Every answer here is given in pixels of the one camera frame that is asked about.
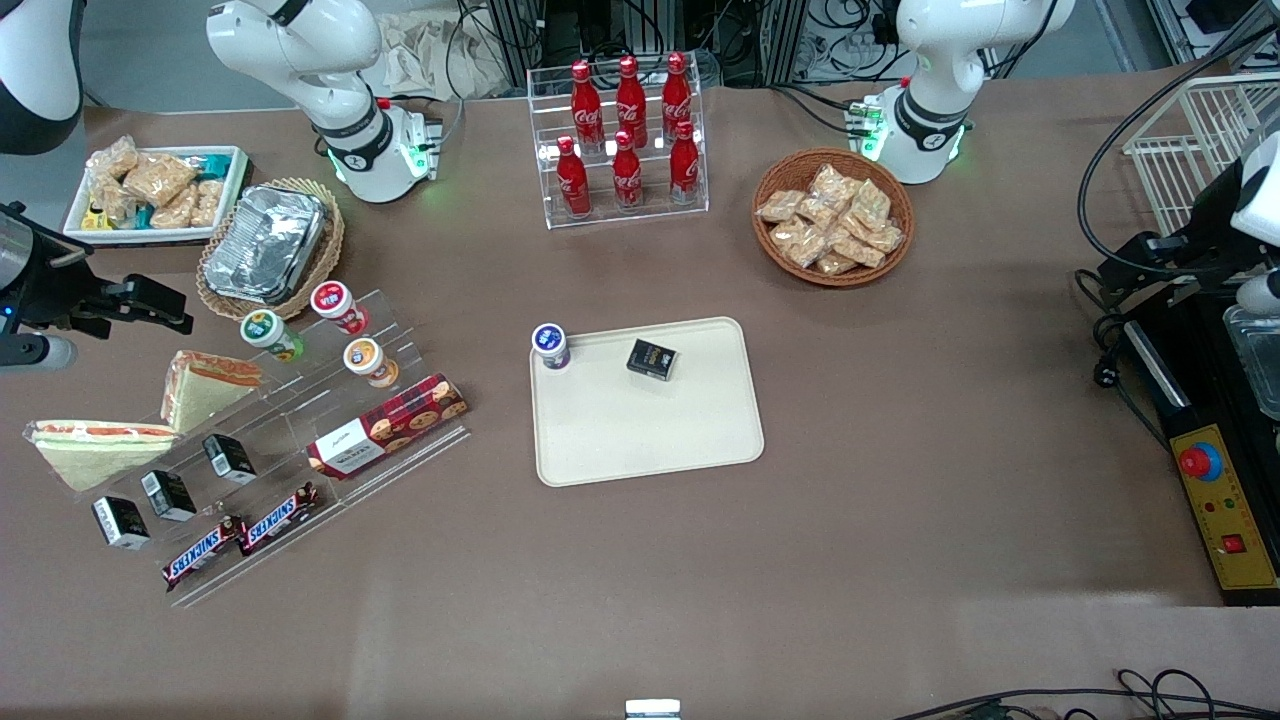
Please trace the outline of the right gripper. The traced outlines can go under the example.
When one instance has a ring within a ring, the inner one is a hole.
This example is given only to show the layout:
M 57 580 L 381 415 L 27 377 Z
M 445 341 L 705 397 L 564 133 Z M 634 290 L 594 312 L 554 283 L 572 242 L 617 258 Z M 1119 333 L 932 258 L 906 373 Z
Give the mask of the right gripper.
M 23 205 L 3 206 L 3 333 L 22 327 L 76 331 L 109 340 L 115 322 L 192 334 L 186 296 L 142 274 L 108 283 L 87 263 L 93 247 L 32 222 Z M 95 311 L 102 299 L 102 315 Z

